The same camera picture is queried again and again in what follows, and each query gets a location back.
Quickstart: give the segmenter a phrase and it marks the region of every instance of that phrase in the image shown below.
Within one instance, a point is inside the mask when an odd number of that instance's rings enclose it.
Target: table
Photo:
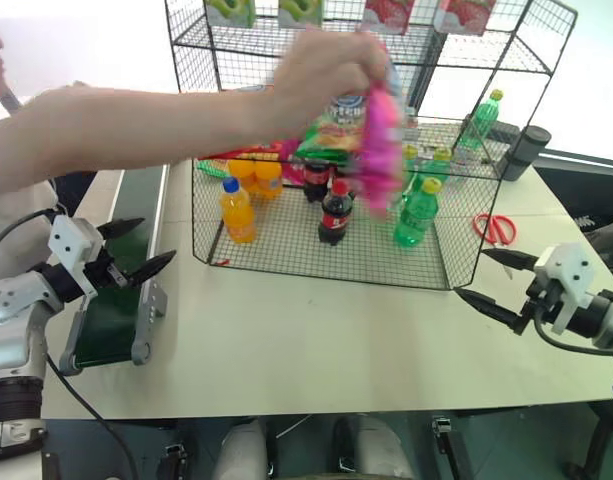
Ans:
[[[530,327],[513,335],[452,292],[205,266],[192,256],[190,175],[189,162],[171,170],[161,250],[178,253],[160,274],[168,314],[151,362],[71,378],[104,417],[452,410],[612,396],[613,359],[557,350]],[[613,277],[532,168],[503,183],[495,213],[515,221],[517,249],[540,254],[582,242],[596,269],[592,291],[613,290]],[[472,288],[518,310],[531,278],[509,280],[482,256]],[[55,358],[75,308],[48,325]],[[89,418],[51,372],[42,416]]]

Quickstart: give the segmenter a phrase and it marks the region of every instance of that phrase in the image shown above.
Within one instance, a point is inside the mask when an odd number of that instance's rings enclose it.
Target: red bottle cap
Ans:
[[[341,179],[335,180],[333,182],[333,195],[337,195],[339,197],[348,195],[348,184]]]

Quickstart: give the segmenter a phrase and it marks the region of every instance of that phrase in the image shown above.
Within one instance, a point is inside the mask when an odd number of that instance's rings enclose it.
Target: red scissors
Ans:
[[[489,215],[480,213],[473,217],[473,229],[481,238],[494,248],[508,247],[517,237],[517,228],[513,221],[504,215]],[[504,265],[508,278],[513,278],[513,272]]]

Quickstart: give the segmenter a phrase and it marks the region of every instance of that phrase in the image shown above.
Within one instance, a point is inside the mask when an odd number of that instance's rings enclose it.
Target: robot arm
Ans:
[[[535,257],[514,250],[487,249],[484,254],[517,270],[530,270],[535,278],[526,290],[528,300],[516,314],[495,300],[472,290],[458,288],[456,293],[480,313],[508,326],[521,335],[533,322],[539,336],[564,350],[589,355],[613,357],[613,292],[588,293],[593,270],[579,244],[559,244]],[[595,348],[567,345],[546,334],[543,324],[552,331],[569,330],[592,340]]]
[[[43,264],[0,280],[0,459],[41,448],[48,320],[68,302],[82,296],[94,298],[99,288],[140,285],[175,255],[168,252],[148,260],[136,272],[121,272],[104,241],[124,235],[141,222],[117,220],[95,228],[84,219],[56,216],[49,247],[61,263]]]

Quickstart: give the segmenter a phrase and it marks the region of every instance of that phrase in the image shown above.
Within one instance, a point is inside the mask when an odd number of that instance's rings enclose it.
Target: scissors handle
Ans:
[[[481,228],[482,220],[485,222],[490,222],[486,235],[484,235],[484,230]],[[506,230],[502,226],[502,223],[508,225],[508,228],[510,229],[510,238],[507,236]],[[480,213],[473,218],[473,228],[491,245],[510,245],[517,236],[517,228],[515,227],[515,224],[510,218],[504,215],[491,216],[488,213]]]

